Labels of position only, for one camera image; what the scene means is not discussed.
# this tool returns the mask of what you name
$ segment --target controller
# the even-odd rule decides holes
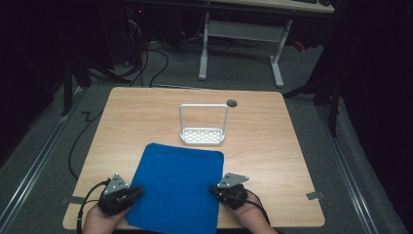
[[[128,188],[128,184],[115,174],[100,194],[97,205],[107,215],[117,215],[133,205],[136,198],[142,196],[141,187]]]
[[[215,194],[218,201],[225,206],[236,210],[245,204],[248,194],[242,184],[237,184],[230,188],[218,188],[211,186],[209,190]]]
[[[211,186],[209,191],[218,201],[225,206],[236,210],[245,204],[248,194],[242,182],[249,180],[247,176],[226,174],[216,186]]]

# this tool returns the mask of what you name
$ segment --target human hand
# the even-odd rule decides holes
[[[116,215],[105,214],[100,207],[94,205],[86,215],[83,234],[110,234],[115,230],[116,224],[127,214],[128,208]]]
[[[248,190],[246,192],[248,194],[248,201],[256,203],[257,205],[262,207],[261,201],[255,194]],[[278,233],[267,222],[267,219],[265,218],[261,210],[250,203],[245,203],[243,206],[239,207],[236,210],[232,210],[227,206],[225,206],[225,208],[237,218],[242,226],[246,227],[253,234]]]

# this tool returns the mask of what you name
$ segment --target blue cloth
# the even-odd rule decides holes
[[[216,233],[219,203],[208,188],[221,180],[223,164],[219,151],[148,144],[131,182],[143,195],[128,224],[161,233]]]

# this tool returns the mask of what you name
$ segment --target metal stand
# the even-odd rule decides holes
[[[86,66],[78,58],[68,58],[64,64],[64,109],[61,116],[66,116],[73,105],[72,76],[80,87],[90,87],[92,84]]]
[[[270,63],[273,68],[276,85],[277,87],[282,88],[283,81],[278,62],[291,24],[291,19],[286,21],[284,27],[209,20],[209,13],[206,13],[204,46],[201,54],[199,79],[205,80],[207,78],[207,41],[209,36],[276,42],[279,45],[275,55],[270,56]]]

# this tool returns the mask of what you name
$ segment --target white wire basket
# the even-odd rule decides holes
[[[220,128],[184,128],[183,124],[183,109],[188,107],[220,107],[225,108],[225,117],[222,129]],[[229,106],[226,104],[182,104],[179,107],[179,119],[180,119],[180,137],[186,144],[205,144],[205,145],[219,145],[225,139],[225,128],[227,125]]]

